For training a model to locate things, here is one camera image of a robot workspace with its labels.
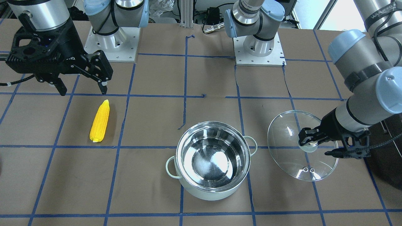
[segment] metal connector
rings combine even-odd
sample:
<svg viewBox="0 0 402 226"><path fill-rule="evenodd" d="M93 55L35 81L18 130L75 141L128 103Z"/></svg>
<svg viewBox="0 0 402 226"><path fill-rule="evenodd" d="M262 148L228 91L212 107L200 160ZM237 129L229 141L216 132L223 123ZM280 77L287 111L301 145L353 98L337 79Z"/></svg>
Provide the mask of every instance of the metal connector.
<svg viewBox="0 0 402 226"><path fill-rule="evenodd" d="M205 34L210 34L210 33L212 33L212 32L215 32L215 31L219 30L219 29L222 29L222 28L225 28L225 23L219 23L219 24L214 25L214 26L212 26L212 27L205 28L205 29L203 30L203 32L204 32Z"/></svg>

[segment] corn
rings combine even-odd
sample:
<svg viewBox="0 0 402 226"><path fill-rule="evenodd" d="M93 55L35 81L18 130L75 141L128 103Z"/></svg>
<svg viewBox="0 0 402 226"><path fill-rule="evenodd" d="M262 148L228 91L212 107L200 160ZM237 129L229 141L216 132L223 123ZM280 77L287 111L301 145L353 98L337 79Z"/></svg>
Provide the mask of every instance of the corn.
<svg viewBox="0 0 402 226"><path fill-rule="evenodd" d="M96 113L94 122L92 123L91 132L89 133L89 139L93 142L101 142L105 137L109 111L109 100L105 100Z"/></svg>

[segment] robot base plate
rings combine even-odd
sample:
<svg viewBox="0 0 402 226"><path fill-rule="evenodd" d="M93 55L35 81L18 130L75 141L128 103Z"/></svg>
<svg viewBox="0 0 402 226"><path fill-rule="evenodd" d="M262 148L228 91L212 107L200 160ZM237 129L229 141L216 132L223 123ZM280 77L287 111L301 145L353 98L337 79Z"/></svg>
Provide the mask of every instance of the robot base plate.
<svg viewBox="0 0 402 226"><path fill-rule="evenodd" d="M119 51L108 52L107 50L102 49L109 62L127 62L127 63L135 63L139 42L139 33L140 28L137 27L122 27L125 32L127 39L129 42L125 43L124 46L120 46ZM84 46L84 50L87 53L94 53L95 51L101 49L97 45L98 38L96 35L92 33L92 27L89 30L88 38L86 39L86 43Z"/></svg>
<svg viewBox="0 0 402 226"><path fill-rule="evenodd" d="M257 57L249 54L243 47L246 36L233 38L234 55L236 57L236 65L239 66L265 66L265 67L282 67L286 65L286 60L283 55L282 45L279 40L279 35L275 35L275 46L271 54L266 57Z"/></svg>

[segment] light blue joint cap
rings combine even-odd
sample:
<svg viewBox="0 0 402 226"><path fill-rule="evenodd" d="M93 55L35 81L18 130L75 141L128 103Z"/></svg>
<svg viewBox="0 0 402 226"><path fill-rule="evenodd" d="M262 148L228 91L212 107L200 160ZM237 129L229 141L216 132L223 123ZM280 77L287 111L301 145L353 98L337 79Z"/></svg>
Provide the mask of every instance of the light blue joint cap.
<svg viewBox="0 0 402 226"><path fill-rule="evenodd" d="M142 10L142 16L141 20L139 21L138 27L148 26L148 18L149 18L149 3L148 0L144 0L144 8Z"/></svg>
<svg viewBox="0 0 402 226"><path fill-rule="evenodd" d="M328 53L335 64L352 46L354 46L365 35L357 30L345 31L338 35L329 45Z"/></svg>
<svg viewBox="0 0 402 226"><path fill-rule="evenodd" d="M110 4L110 0L84 0L84 9L87 16L100 13Z"/></svg>
<svg viewBox="0 0 402 226"><path fill-rule="evenodd" d="M275 21L281 22L285 18L285 8L275 0L265 0L261 10Z"/></svg>
<svg viewBox="0 0 402 226"><path fill-rule="evenodd" d="M231 38L236 38L237 34L236 34L236 28L234 26L235 22L233 21L232 14L230 13L230 9L227 9L225 11L224 22L225 22L226 34Z"/></svg>
<svg viewBox="0 0 402 226"><path fill-rule="evenodd" d="M402 67L390 68L378 77L375 92L384 110L402 113Z"/></svg>

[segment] pot handle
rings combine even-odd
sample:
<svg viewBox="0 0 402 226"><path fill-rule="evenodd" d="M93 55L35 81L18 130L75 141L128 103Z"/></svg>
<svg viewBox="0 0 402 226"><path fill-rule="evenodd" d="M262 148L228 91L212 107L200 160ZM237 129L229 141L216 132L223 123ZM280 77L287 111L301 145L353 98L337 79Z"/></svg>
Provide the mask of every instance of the pot handle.
<svg viewBox="0 0 402 226"><path fill-rule="evenodd" d="M243 137L244 137L244 138L248 138L248 139L250 139L250 140L252 140L252 141L254 142L254 144L255 144L255 151L250 155L250 156L253 156L253 155L257 152L257 149L258 149L257 141L255 141L254 138L252 138L252 137L250 137L250 136L243 136Z"/></svg>
<svg viewBox="0 0 402 226"><path fill-rule="evenodd" d="M168 175L169 175L170 177L174 178L174 179L180 179L181 177L172 175L172 174L169 172L169 169L168 169L168 164L169 164L170 161L172 161L172 160L174 159L174 157L175 157L175 156L172 156L172 157L170 157L170 158L166 161L166 165L165 165L166 173L168 173Z"/></svg>

